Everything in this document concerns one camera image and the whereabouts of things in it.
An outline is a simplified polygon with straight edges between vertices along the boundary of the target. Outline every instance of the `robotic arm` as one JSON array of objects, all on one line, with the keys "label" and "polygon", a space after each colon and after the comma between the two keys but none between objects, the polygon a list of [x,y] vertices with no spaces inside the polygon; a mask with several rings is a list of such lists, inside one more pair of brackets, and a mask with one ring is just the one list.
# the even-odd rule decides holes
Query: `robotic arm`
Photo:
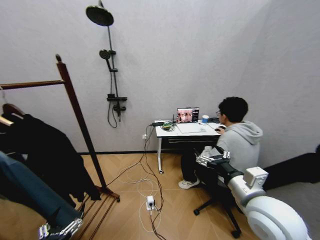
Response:
[{"label": "robotic arm", "polygon": [[262,186],[268,173],[260,167],[238,171],[229,164],[230,152],[206,157],[196,152],[196,161],[217,171],[231,190],[236,204],[247,217],[252,231],[262,240],[311,240],[299,214],[288,204],[266,196]]}]

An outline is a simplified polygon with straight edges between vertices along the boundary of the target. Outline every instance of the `chair wheel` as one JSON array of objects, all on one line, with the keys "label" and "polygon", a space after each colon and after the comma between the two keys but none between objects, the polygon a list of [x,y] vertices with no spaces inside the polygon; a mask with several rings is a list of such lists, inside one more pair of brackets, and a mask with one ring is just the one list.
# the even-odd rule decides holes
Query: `chair wheel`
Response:
[{"label": "chair wheel", "polygon": [[233,236],[235,239],[237,239],[237,238],[240,237],[241,232],[239,232],[239,231],[232,231],[231,234],[232,234],[232,236]]}]

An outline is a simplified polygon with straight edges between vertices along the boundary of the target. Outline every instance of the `power strip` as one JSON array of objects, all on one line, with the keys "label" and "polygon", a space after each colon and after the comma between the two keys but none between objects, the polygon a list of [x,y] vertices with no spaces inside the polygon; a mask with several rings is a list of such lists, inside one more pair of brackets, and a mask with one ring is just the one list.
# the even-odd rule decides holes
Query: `power strip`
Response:
[{"label": "power strip", "polygon": [[145,205],[148,211],[156,209],[154,196],[147,196]]}]

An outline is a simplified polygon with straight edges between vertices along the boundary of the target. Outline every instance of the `rain shower head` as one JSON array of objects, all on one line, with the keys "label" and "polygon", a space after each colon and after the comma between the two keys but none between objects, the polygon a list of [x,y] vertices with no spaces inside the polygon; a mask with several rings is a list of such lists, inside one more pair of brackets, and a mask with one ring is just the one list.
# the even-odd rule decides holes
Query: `rain shower head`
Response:
[{"label": "rain shower head", "polygon": [[99,6],[88,6],[85,13],[92,22],[100,26],[110,26],[114,23],[114,17],[104,8],[101,0]]}]

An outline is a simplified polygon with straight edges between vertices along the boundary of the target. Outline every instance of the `desk leg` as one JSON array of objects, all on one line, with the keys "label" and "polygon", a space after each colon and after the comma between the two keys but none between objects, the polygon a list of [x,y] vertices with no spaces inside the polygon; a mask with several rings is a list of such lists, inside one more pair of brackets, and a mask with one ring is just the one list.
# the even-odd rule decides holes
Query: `desk leg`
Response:
[{"label": "desk leg", "polygon": [[162,138],[158,138],[158,166],[159,166],[159,173],[164,174],[164,171],[161,169],[161,142]]}]

